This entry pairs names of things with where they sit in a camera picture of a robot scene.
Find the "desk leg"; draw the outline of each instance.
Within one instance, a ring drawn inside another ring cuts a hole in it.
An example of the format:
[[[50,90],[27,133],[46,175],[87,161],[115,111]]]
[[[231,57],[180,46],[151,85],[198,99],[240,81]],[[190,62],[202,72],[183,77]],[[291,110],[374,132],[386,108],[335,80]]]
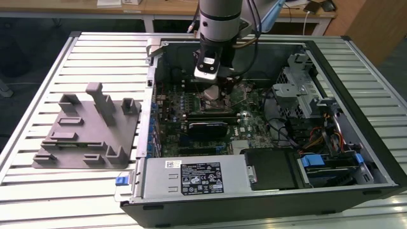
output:
[[[154,15],[143,15],[146,32],[154,33]]]
[[[324,35],[326,29],[328,28],[331,20],[332,20],[331,18],[320,18],[319,19],[319,23],[315,26],[312,36],[323,36]]]

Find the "blue drive latch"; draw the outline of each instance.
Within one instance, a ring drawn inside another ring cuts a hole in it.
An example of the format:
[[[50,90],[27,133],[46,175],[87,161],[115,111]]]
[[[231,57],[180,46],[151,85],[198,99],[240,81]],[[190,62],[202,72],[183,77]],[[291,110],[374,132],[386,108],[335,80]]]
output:
[[[364,162],[363,157],[360,154],[355,154],[355,158],[359,164],[362,164]]]
[[[306,155],[300,159],[300,161],[302,161],[304,167],[326,165],[323,157],[320,155],[318,155],[318,154]]]
[[[128,176],[116,177],[116,186],[127,186],[128,185]]]

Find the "warning label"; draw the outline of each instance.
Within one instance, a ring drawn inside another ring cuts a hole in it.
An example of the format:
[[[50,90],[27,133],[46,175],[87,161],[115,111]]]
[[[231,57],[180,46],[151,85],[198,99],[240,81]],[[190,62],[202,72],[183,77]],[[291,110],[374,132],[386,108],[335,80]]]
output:
[[[223,193],[220,163],[182,164],[182,193],[187,195]]]

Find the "floor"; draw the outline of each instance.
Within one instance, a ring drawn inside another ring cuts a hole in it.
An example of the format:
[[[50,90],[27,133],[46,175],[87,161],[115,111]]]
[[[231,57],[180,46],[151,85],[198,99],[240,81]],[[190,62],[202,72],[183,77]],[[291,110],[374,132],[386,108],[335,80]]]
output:
[[[188,21],[158,21],[158,32],[184,32]],[[23,117],[40,83],[54,64],[56,56],[67,41],[71,31],[144,32],[139,20],[75,20],[63,19],[59,27],[51,19],[10,19],[0,18],[0,37],[11,35],[30,62],[31,71],[20,77],[0,78],[14,90],[11,98],[0,97],[0,151],[8,137]],[[407,99],[407,40],[395,49],[393,55],[379,67],[383,75]]]

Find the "slotted metal surface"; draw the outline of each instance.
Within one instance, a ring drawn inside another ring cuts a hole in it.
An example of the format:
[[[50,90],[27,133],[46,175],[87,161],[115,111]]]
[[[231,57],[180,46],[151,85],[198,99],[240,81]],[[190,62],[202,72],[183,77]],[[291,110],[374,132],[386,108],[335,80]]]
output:
[[[140,228],[114,198],[115,177],[135,169],[135,163],[120,171],[34,169],[31,163],[60,110],[56,102],[63,93],[75,93],[79,99],[91,100],[84,93],[86,85],[103,82],[104,92],[114,100],[132,97],[143,103],[148,72],[146,45],[152,36],[184,35],[83,33],[68,40],[39,90],[39,100],[31,104],[19,124],[16,132],[22,131],[12,136],[2,153],[2,229]],[[339,37],[263,36],[263,39],[315,40],[387,147],[407,169],[406,105],[375,69],[360,60],[358,50]],[[330,95],[323,81],[322,86]],[[398,195],[370,201],[339,214],[182,228],[405,228],[406,212],[407,196]]]

